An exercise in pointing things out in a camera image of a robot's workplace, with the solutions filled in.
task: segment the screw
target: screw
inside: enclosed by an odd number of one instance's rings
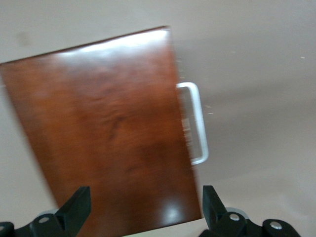
[[[39,223],[45,223],[46,221],[48,221],[49,220],[49,218],[48,217],[43,217],[43,218],[40,218],[40,220],[39,220]]]
[[[270,226],[276,230],[281,230],[282,229],[282,225],[279,222],[276,221],[272,221],[270,223]]]
[[[240,220],[240,218],[239,218],[239,216],[237,215],[237,214],[230,214],[229,215],[229,218],[231,219],[231,220],[233,220],[233,221],[239,221]]]

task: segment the black clamp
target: black clamp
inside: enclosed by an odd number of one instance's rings
[[[209,227],[199,237],[300,237],[285,221],[265,220],[262,227],[228,212],[213,186],[203,187],[203,213]]]
[[[55,213],[44,214],[19,229],[0,222],[0,237],[75,237],[91,212],[90,187],[80,187]]]

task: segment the wooden board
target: wooden board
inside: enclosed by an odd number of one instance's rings
[[[166,27],[0,65],[58,203],[89,185],[80,236],[200,218]]]

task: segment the silver handle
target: silver handle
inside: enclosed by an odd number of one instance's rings
[[[201,156],[191,159],[191,164],[192,165],[200,164],[206,161],[208,158],[208,145],[207,145],[207,140],[206,140],[203,112],[202,112],[202,107],[201,107],[201,101],[199,98],[198,87],[193,82],[182,82],[182,83],[177,84],[177,88],[183,88],[183,87],[188,88],[190,92],[194,118],[195,118],[196,127],[197,127],[197,135],[198,135],[198,140],[201,147]]]

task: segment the white wall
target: white wall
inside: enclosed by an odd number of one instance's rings
[[[212,184],[257,224],[279,218],[314,236],[314,1],[2,0],[0,62],[161,25],[172,27],[183,80],[201,92],[212,153],[196,166],[199,191]],[[1,86],[0,220],[17,226],[54,207],[26,144]],[[202,226],[146,234],[196,236]]]

